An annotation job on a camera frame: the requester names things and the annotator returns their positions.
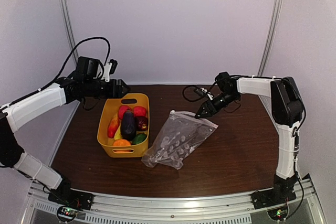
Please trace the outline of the clear zip top bag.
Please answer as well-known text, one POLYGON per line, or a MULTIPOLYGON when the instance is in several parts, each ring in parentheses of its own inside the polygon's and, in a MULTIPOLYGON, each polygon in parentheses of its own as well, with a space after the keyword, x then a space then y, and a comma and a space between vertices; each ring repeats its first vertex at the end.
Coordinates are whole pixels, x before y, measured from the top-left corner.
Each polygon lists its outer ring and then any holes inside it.
POLYGON ((208 119, 196 119, 195 113, 172 110, 152 146, 143 155, 142 163, 150 168, 162 164, 179 170, 183 160, 217 127, 208 119))

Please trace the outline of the purple toy eggplant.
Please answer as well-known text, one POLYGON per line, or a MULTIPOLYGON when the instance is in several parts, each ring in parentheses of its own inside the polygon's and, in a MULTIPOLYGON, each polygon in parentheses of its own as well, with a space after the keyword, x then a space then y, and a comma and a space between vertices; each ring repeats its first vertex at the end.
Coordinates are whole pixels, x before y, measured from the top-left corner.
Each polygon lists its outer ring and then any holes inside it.
POLYGON ((137 133, 136 121, 134 117, 134 113, 130 110, 127 110, 123 114, 123 118, 121 120, 121 136, 128 140, 132 141, 137 133))

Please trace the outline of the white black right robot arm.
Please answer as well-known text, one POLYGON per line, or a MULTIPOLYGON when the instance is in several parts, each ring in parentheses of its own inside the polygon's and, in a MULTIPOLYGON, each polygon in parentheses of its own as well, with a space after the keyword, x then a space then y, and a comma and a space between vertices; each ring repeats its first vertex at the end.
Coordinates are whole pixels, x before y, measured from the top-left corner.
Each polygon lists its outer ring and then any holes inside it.
POLYGON ((294 79, 240 76, 221 72, 214 83, 221 91, 217 96, 210 90, 194 88, 200 99, 207 99, 196 112, 195 118, 202 119, 215 115, 230 103, 239 100, 242 94, 270 98, 270 115, 279 135, 278 165, 273 188, 256 191, 251 197, 259 208, 295 199, 293 187, 299 180, 297 172, 299 131, 305 119, 305 108, 294 79))

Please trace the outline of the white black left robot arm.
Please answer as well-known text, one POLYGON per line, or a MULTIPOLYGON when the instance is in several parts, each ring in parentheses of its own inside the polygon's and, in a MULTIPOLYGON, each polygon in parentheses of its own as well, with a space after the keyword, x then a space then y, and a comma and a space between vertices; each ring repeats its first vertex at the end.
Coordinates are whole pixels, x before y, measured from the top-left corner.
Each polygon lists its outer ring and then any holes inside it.
POLYGON ((121 79, 78 82, 59 78, 44 90, 38 90, 20 101, 1 107, 1 167, 15 169, 48 188, 64 205, 71 205, 75 192, 63 185, 65 178, 38 158, 28 153, 15 134, 21 128, 50 111, 84 98, 120 99, 130 87, 121 79))

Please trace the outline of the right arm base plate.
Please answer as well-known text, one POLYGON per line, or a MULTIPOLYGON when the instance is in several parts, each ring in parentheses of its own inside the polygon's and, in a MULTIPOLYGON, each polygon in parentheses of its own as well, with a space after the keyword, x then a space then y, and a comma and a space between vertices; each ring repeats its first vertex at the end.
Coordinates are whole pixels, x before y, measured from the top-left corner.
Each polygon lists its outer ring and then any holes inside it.
POLYGON ((294 191, 285 193, 284 195, 276 195, 273 189, 264 191, 255 191, 251 194, 251 201, 254 209, 268 208, 276 205, 285 204, 288 201, 297 198, 294 191))

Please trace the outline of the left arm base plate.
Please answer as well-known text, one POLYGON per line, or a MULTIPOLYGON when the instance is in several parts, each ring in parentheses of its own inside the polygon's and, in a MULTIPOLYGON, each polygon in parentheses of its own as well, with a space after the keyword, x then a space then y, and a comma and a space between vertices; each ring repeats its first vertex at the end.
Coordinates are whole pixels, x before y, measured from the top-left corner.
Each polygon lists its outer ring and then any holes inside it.
POLYGON ((90 210, 93 202, 93 194, 69 188, 51 189, 48 200, 78 210, 90 210))

